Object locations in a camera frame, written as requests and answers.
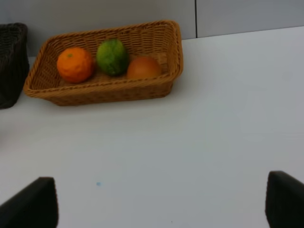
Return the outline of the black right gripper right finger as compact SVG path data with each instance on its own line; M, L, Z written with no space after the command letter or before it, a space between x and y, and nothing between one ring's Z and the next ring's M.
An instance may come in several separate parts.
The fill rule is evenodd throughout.
M304 184L286 172L269 172L265 214L271 228L303 228Z

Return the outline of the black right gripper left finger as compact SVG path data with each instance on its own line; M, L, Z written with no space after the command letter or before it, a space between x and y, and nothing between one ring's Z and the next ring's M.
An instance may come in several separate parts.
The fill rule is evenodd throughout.
M2 228L56 228L57 225L57 191L52 177L39 177L0 205Z

